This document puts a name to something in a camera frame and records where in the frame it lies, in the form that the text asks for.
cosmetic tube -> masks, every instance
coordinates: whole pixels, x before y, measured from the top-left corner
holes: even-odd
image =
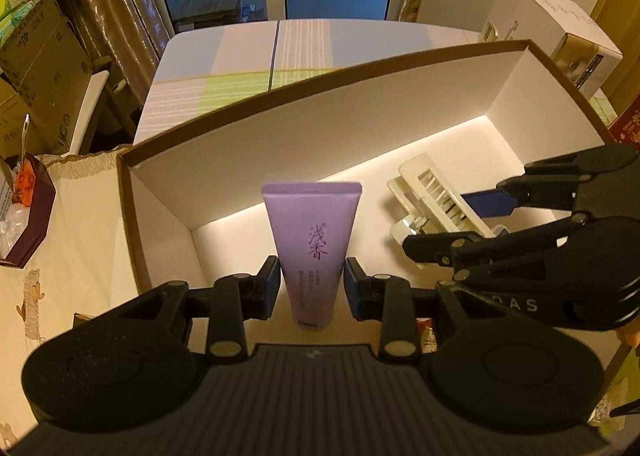
[[[291,314],[301,327],[323,329],[334,317],[361,194],[359,183],[262,185]]]

white tabletop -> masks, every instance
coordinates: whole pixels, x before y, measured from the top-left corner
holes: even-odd
[[[338,19],[245,23],[180,33],[164,51],[134,143],[318,74],[477,40],[475,32],[441,26]]]

white chair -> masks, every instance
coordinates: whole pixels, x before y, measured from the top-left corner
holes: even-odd
[[[80,106],[80,113],[74,128],[74,135],[71,138],[69,151],[65,152],[63,156],[81,155],[89,152],[95,130],[105,107],[111,111],[111,114],[133,140],[136,126],[129,115],[123,112],[114,97],[126,85],[126,81],[122,80],[114,88],[107,84],[108,79],[109,71],[99,71],[93,74],[91,80],[89,80],[89,85],[86,88],[84,99]]]

metal screw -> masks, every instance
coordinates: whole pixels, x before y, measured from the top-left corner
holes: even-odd
[[[469,272],[468,269],[464,268],[460,271],[457,271],[454,276],[453,279],[457,280],[457,281],[463,281],[465,280],[467,277],[469,277],[471,275],[471,272]]]
[[[211,344],[209,351],[216,357],[235,357],[242,351],[242,346],[234,341],[218,341]]]
[[[577,223],[578,225],[583,224],[586,220],[587,220],[587,216],[585,214],[583,214],[582,212],[574,214],[573,216],[571,216],[571,220],[574,223]]]

cardboard box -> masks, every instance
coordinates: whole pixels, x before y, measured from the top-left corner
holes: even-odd
[[[0,78],[0,157],[9,158],[20,154],[22,149],[22,126],[29,107],[11,84]],[[27,135],[27,150],[33,154],[47,152],[40,132],[30,125]]]
[[[531,39],[588,99],[622,60],[622,53],[570,0],[494,0],[479,39]]]
[[[388,232],[404,216],[386,187],[402,162],[429,153],[464,194],[520,175],[533,160],[605,141],[612,138],[587,100],[530,42],[441,48],[316,76],[188,121],[118,158],[134,276],[142,292],[169,280],[203,287],[256,273],[275,253],[262,182],[359,181],[348,255],[367,273],[433,287],[452,270],[418,270]],[[548,209],[517,209],[504,224],[516,231],[554,219]],[[206,327],[198,328],[194,346],[205,345]],[[375,351],[380,338],[380,323],[351,317],[342,289],[329,327],[301,330],[284,284],[271,319],[247,321],[245,330],[250,350],[266,342]],[[583,339],[601,335],[616,342],[613,332]],[[594,349],[606,365],[607,354]]]
[[[39,0],[20,22],[0,48],[0,67],[28,107],[44,144],[45,150],[30,152],[68,151],[92,71],[56,0]],[[24,119],[24,106],[11,97],[7,100],[13,105],[0,106],[6,119]]]

